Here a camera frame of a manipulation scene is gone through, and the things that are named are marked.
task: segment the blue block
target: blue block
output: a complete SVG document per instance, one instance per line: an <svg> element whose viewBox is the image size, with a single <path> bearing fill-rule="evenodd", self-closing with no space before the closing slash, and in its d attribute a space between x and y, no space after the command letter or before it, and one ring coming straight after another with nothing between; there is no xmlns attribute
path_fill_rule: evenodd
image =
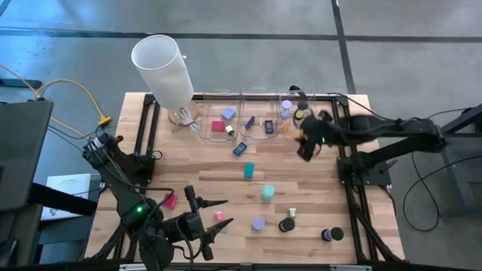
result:
<svg viewBox="0 0 482 271"><path fill-rule="evenodd" d="M223 114L221 115L225 120L231 121L234 116L236 116L236 110L232 108L226 108L223 110Z"/></svg>
<svg viewBox="0 0 482 271"><path fill-rule="evenodd" d="M246 163L244 168L244 178L253 178L253 172L255 171L254 163Z"/></svg>

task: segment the wooden tabletop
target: wooden tabletop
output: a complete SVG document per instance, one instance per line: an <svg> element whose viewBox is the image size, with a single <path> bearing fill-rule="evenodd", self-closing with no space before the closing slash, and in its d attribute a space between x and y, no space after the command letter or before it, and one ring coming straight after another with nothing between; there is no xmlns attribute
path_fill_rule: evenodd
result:
<svg viewBox="0 0 482 271"><path fill-rule="evenodd" d="M144 95L145 93L125 95L116 135L124 137L120 148L127 154L134 149ZM366 95L350 97L369 107ZM253 112L246 111L242 116L238 115L240 118L237 121L241 126L251 114L265 116L265 120L273 118L270 109L265 109L268 107L256 105L255 102L250 106L249 110ZM310 106L315 106L317 111L324 109L331 112L328 102L316 102ZM199 104L199 108L206 110L206 105ZM352 102L349 108L351 114L368 114ZM210 117L219 119L218 116L219 114ZM206 122L200 124L201 130L207 131ZM150 121L146 125L142 150L145 150L149 127ZM346 194L337 178L335 166L338 148L324 146L321 154L306 163L296 155L297 143L292 140L291 132L269 140L256 140L239 134L234 144L245 139L248 148L241 157L236 157L232 150L237 144L211 142L200 138L188 128L172 133L172 128L167 111L162 108L154 150L162 151L163 159L156 162L150 186L171 187L178 194L174 211L163 208L167 218L189 210L183 191L184 186L189 184L204 199L229 200L229 203L222 206L200 211L205 227L216 223L216 211L222 211L225 218L234 218L211 245L214 254L211 263L356 263ZM360 151L376 148L377 142L358 147ZM243 177L247 162L255 164L254 177L250 180ZM276 195L269 203L261 199L265 184L272 184L276 189ZM164 198L164 194L162 191L147 192L147 196L157 202ZM367 187L367 197L374 228L392 251L404 258L390 198L379 187ZM115 198L109 190L105 191L99 199L86 257L95 254L119 224L115 208ZM297 209L296 227L291 232L282 233L278 223L287 217L289 208ZM252 220L260 216L265 218L266 228L256 232L252 230ZM322 241L321 231L332 227L343 229L343 240ZM361 224L360 233L364 252L368 256L366 234ZM185 246L183 242L176 245ZM198 246L198 242L193 242L195 251ZM202 257L198 257L195 263L203 261ZM177 251L173 262L186 260Z"/></svg>

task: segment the red object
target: red object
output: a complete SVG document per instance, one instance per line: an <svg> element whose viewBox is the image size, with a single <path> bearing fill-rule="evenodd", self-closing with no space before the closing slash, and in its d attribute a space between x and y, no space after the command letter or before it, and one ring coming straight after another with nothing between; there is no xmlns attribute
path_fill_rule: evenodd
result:
<svg viewBox="0 0 482 271"><path fill-rule="evenodd" d="M217 222L221 222L224 220L224 216L223 216L223 213L221 211L217 211L216 212L216 221Z"/></svg>
<svg viewBox="0 0 482 271"><path fill-rule="evenodd" d="M225 127L226 127L226 124L224 124L224 121L214 120L211 125L211 130L213 132L224 132Z"/></svg>
<svg viewBox="0 0 482 271"><path fill-rule="evenodd" d="M164 197L164 199L167 199L167 197L169 196L169 194L167 193ZM173 194L164 204L163 206L165 208L168 208L168 209L171 209L173 210L175 208L175 201L178 199L178 197Z"/></svg>

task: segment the transparent container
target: transparent container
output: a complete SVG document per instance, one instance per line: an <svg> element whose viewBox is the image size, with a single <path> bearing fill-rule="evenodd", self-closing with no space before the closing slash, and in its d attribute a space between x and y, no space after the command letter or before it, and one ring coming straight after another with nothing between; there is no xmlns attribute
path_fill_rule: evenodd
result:
<svg viewBox="0 0 482 271"><path fill-rule="evenodd" d="M288 100L292 103L290 109L284 109L282 107L282 103ZM297 120L294 118L296 111L298 110L298 103L299 102L306 102L308 104L308 108L306 110L302 110L303 118ZM316 94L306 94L302 90L290 90L284 93L280 93L278 95L278 106L280 110L280 123L279 123L279 133L284 135L286 139L293 140L294 138L294 131L300 128L301 123L303 120L314 114L318 114L319 110L316 105ZM287 111L287 118L281 118L281 112Z"/></svg>
<svg viewBox="0 0 482 271"><path fill-rule="evenodd" d="M239 134L239 93L232 93L229 90L218 90L214 93L204 93L202 103L201 121L198 135L207 142L225 143L234 145ZM222 117L223 111L227 108L235 110L236 114L231 120ZM226 131L213 132L212 122L223 120L225 126L231 126L234 134L228 135Z"/></svg>
<svg viewBox="0 0 482 271"><path fill-rule="evenodd" d="M239 133L245 139L272 139L279 134L279 103L278 92L269 87L251 87L241 92L239 114ZM246 129L246 124L255 118L255 122ZM264 121L273 122L273 133L266 134Z"/></svg>

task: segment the concrete floor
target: concrete floor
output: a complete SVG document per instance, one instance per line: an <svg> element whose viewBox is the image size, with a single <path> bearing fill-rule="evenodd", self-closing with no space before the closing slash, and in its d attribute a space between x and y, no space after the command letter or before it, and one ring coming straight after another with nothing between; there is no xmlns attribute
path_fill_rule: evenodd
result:
<svg viewBox="0 0 482 271"><path fill-rule="evenodd" d="M477 0L339 0L346 35L481 36ZM102 32L336 35L330 0L11 0L0 16L4 29ZM138 38L49 38L0 35L0 63L43 82L71 78L88 87L102 110L119 115L126 91L148 91L130 61ZM347 93L338 41L179 39L196 91L241 90L297 84L307 92ZM387 117L426 117L482 101L480 43L348 42L357 93ZM0 71L0 77L10 77ZM28 90L3 88L0 101L22 102ZM83 132L98 116L87 95L69 84L51 87L53 114ZM435 118L444 124L458 113ZM392 140L381 140L382 145ZM442 165L440 155L416 154L422 175ZM72 146L48 133L35 181L49 175L93 172ZM482 220L441 221L430 233L410 228L401 201L416 174L409 156L390 169L406 258L415 263L482 269ZM441 210L456 205L445 172L429 181ZM430 226L433 203L421 187L409 197L415 225ZM73 260L79 244L45 248L42 262Z"/></svg>

